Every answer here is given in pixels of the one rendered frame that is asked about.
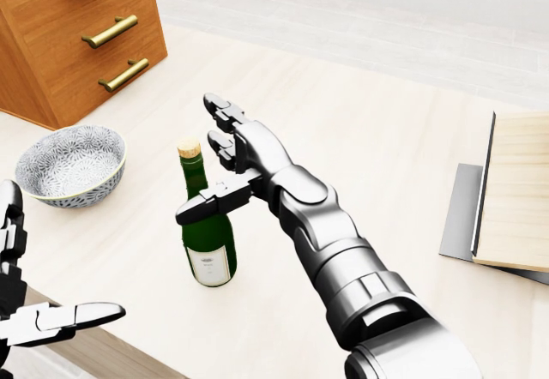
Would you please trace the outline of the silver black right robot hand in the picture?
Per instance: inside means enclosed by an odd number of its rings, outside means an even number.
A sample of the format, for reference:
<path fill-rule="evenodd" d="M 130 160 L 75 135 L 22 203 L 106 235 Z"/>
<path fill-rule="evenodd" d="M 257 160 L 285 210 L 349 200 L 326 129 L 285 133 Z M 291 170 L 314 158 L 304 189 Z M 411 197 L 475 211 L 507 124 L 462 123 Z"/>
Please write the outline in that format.
<path fill-rule="evenodd" d="M 264 200 L 274 216 L 280 214 L 280 191 L 273 176 L 292 164 L 278 138 L 265 125 L 248 119 L 244 111 L 213 94 L 203 96 L 203 104 L 217 126 L 232 140 L 216 131 L 208 133 L 208 143 L 220 163 L 235 175 L 201 190 L 176 212 L 181 226 L 205 220 L 214 214 L 227 214 L 242 207 L 252 196 Z"/>

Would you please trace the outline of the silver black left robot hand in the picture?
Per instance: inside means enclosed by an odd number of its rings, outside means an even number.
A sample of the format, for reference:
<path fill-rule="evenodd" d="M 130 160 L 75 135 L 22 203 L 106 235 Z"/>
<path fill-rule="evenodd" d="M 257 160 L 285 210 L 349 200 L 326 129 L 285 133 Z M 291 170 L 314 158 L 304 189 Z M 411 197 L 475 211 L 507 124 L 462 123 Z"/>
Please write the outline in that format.
<path fill-rule="evenodd" d="M 70 340 L 78 330 L 94 328 L 125 316 L 115 303 L 58 305 L 25 304 L 27 283 L 18 260 L 25 254 L 21 189 L 11 180 L 0 182 L 0 364 L 14 346 L 34 347 Z"/>

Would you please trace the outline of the green wine bottle with cork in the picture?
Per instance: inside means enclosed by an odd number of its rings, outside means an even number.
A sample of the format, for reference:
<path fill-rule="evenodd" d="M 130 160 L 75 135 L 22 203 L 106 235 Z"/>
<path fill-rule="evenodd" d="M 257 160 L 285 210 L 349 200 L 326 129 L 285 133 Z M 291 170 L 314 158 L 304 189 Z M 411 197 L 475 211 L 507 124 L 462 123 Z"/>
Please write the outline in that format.
<path fill-rule="evenodd" d="M 197 196 L 208 187 L 201 145 L 195 137 L 187 137 L 177 145 L 184 172 L 187 196 Z M 232 224 L 225 214 L 182 227 L 182 240 L 191 272 L 203 286 L 217 287 L 229 282 L 237 271 Z"/>

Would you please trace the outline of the pale wooden slat rack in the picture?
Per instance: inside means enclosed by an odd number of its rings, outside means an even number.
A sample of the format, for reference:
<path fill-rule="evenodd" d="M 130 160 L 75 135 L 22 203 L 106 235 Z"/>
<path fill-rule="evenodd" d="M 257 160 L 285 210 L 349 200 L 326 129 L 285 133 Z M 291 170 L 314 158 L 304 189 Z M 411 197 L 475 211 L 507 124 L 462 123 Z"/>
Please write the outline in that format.
<path fill-rule="evenodd" d="M 549 273 L 549 111 L 493 114 L 471 252 L 478 264 Z"/>

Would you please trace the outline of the grey patterned bowl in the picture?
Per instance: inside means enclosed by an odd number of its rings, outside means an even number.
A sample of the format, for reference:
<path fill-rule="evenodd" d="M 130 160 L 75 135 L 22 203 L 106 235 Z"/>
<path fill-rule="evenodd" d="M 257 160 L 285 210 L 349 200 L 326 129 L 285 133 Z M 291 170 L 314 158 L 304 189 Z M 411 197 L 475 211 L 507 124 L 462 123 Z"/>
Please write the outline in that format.
<path fill-rule="evenodd" d="M 99 125 L 58 129 L 19 158 L 15 181 L 28 195 L 58 208 L 102 202 L 118 186 L 127 145 L 115 130 Z"/>

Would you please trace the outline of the wooden cabinet with drawers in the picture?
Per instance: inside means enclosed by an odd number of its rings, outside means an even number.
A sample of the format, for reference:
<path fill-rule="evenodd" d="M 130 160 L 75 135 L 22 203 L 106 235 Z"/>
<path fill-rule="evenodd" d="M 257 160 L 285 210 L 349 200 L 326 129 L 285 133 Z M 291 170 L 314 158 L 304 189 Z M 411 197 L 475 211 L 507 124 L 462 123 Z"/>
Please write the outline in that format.
<path fill-rule="evenodd" d="M 0 7 L 0 111 L 53 129 L 48 88 L 15 20 Z"/>

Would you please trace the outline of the flat grey base plate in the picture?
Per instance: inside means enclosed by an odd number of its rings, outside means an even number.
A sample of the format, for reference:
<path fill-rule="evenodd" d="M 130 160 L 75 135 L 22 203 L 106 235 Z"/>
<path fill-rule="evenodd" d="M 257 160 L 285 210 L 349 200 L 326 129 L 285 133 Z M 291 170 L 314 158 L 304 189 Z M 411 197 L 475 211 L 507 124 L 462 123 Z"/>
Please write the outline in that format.
<path fill-rule="evenodd" d="M 471 245 L 474 240 L 475 221 L 484 166 L 460 163 L 457 166 L 455 182 L 452 189 L 449 210 L 445 220 L 439 255 L 474 262 Z M 522 216 L 541 216 L 540 219 L 549 225 L 549 208 L 535 212 L 529 208 Z M 549 272 L 507 268 L 490 264 L 481 264 L 508 274 L 549 286 Z"/>

